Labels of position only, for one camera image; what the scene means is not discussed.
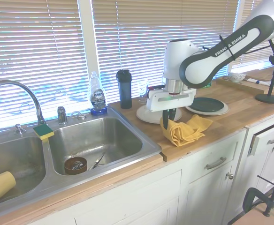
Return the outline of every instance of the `yellow towel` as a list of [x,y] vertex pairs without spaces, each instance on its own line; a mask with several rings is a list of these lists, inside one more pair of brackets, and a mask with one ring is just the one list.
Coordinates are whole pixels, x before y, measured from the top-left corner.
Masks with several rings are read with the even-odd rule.
[[202,132],[207,130],[212,122],[212,120],[193,115],[187,123],[176,123],[172,120],[168,120],[166,130],[163,127],[163,119],[160,119],[163,135],[177,147],[194,142],[205,136]]

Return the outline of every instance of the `white plate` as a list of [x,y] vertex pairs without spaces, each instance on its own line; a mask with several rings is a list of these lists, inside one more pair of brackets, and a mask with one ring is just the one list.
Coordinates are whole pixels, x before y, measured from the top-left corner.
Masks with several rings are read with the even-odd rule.
[[[146,105],[143,105],[137,110],[136,116],[145,122],[160,124],[160,118],[162,117],[162,112],[163,111],[151,112],[146,108]],[[181,110],[176,109],[174,121],[179,120],[181,117],[182,117]]]
[[222,102],[224,104],[224,107],[216,112],[201,112],[201,111],[197,111],[194,109],[191,109],[189,106],[186,106],[185,108],[188,109],[190,112],[196,113],[196,114],[200,114],[200,115],[206,115],[206,116],[219,116],[219,115],[223,115],[226,114],[227,112],[229,112],[229,106]]

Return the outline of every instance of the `window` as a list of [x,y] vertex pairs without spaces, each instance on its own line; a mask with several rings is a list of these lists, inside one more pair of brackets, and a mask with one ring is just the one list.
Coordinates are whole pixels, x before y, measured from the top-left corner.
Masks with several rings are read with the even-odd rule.
[[[88,73],[77,0],[0,0],[0,80],[27,85],[43,115],[87,105]],[[29,95],[0,86],[0,128],[36,121]]]
[[[251,11],[260,3],[262,0],[245,0],[244,5],[240,5],[240,15],[238,18],[241,20],[240,24],[243,24],[245,19],[251,14]],[[264,46],[268,46],[269,42],[263,42],[252,49],[250,51],[259,49]],[[272,66],[269,62],[268,58],[273,54],[272,49],[266,48],[257,52],[253,52],[250,54],[244,54],[238,57],[232,63],[232,72],[246,72],[254,69],[263,69]]]
[[[166,44],[188,38],[213,47],[232,33],[238,0],[92,0],[99,73],[108,102],[119,100],[115,74],[129,69],[136,81],[161,84]],[[228,67],[217,76],[225,75]]]

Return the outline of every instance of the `sponge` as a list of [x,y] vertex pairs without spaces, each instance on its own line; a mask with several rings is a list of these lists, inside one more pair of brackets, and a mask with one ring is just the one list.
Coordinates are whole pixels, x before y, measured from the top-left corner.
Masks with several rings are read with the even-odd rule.
[[41,124],[37,127],[34,127],[33,130],[41,140],[54,136],[53,130],[51,130],[50,127],[46,124]]

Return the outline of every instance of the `kitchen sink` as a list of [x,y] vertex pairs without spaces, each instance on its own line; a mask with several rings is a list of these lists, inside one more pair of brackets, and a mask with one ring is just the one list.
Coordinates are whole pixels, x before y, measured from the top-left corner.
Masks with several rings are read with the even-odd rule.
[[138,153],[142,142],[119,119],[105,117],[85,123],[63,127],[49,138],[53,165],[59,174],[64,172],[64,162],[73,157],[84,157],[87,169],[103,154],[100,165]]
[[34,189],[45,177],[42,142],[25,137],[0,144],[0,173],[10,171],[16,185],[0,198],[0,203]]
[[[14,135],[15,128],[0,131],[0,173],[10,171],[16,179],[16,186],[0,199],[0,216],[161,152],[111,107],[101,116],[46,123],[54,136],[43,141],[33,132],[36,124],[29,124],[22,135]],[[72,176],[64,172],[64,162],[71,157],[84,157],[90,168],[103,154],[94,169]]]

